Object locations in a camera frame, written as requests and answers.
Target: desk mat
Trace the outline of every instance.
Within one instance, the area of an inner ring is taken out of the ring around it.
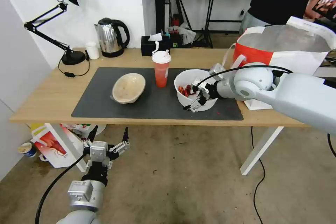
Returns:
[[[155,84],[154,68],[110,68],[97,69],[72,117],[91,118],[141,118],[141,119],[187,119],[187,120],[243,120],[235,99],[216,101],[207,110],[192,113],[183,110],[174,87],[175,77],[184,68],[171,68],[167,86],[158,88]],[[138,73],[146,79],[142,95],[134,103],[119,104],[110,98],[114,83],[122,75]]]

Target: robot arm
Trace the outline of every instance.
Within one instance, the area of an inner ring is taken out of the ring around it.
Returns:
[[[75,210],[69,213],[57,224],[99,224],[96,212],[103,202],[103,192],[107,185],[107,172],[112,167],[112,161],[117,159],[126,149],[130,147],[128,141],[128,129],[126,127],[122,141],[114,145],[107,142],[93,141],[97,131],[96,127],[88,136],[89,149],[84,150],[90,153],[90,160],[87,163],[88,173],[82,180],[72,181],[68,195],[70,206]]]
[[[210,69],[210,75],[223,70],[220,64]],[[214,76],[214,84],[192,83],[199,91],[195,101],[185,109],[197,111],[209,99],[256,99],[274,110],[325,132],[336,134],[336,88],[328,81],[302,74],[280,75],[271,68],[245,68]]]

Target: wooden bowl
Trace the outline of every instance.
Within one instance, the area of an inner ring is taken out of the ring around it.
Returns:
[[[114,84],[112,98],[121,104],[135,102],[145,89],[146,80],[138,73],[121,76]]]

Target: table leg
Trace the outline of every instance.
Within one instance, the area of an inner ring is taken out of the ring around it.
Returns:
[[[240,168],[240,172],[242,175],[247,175],[248,172],[252,169],[254,164],[259,160],[259,158],[263,155],[263,153],[267,150],[267,148],[271,145],[271,143],[275,140],[277,135],[281,132],[283,126],[280,127],[272,127],[268,128],[266,132],[263,134],[257,145],[254,147],[252,152],[249,154],[246,161]]]
[[[59,124],[51,124],[51,126],[53,127],[54,130],[56,130],[56,133],[61,137],[64,145],[67,147],[69,152],[75,157],[75,159],[77,160],[78,158],[80,158],[81,155],[83,154],[83,150],[82,150],[82,153],[80,153],[76,149],[74,144],[70,141],[70,139],[64,133],[64,131],[62,130],[62,128]],[[76,165],[81,172],[86,172],[86,163],[83,159],[81,161],[79,161]]]

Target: black desk lamp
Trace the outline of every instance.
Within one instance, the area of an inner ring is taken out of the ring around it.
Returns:
[[[82,61],[85,60],[85,54],[83,52],[80,51],[73,51],[70,49],[69,45],[66,45],[62,42],[59,42],[57,40],[54,40],[50,37],[48,37],[47,35],[43,34],[42,32],[38,31],[37,28],[45,23],[47,23],[48,21],[50,21],[51,19],[61,15],[62,13],[66,12],[67,10],[67,3],[64,2],[64,0],[58,0],[59,4],[57,6],[55,6],[54,8],[52,8],[51,10],[43,13],[41,16],[33,19],[30,22],[27,22],[24,24],[24,27],[28,30],[31,31],[33,33],[35,33],[36,35],[44,38],[45,40],[49,41],[50,43],[53,43],[55,46],[58,46],[59,48],[64,50],[64,54],[62,56],[62,62],[65,65],[76,65],[78,63],[81,63]],[[71,3],[78,5],[78,0],[69,0]],[[45,15],[49,14],[50,12],[56,10],[60,8],[61,11],[57,14],[55,14],[52,17],[49,17],[47,19],[41,19],[42,17],[44,17]]]

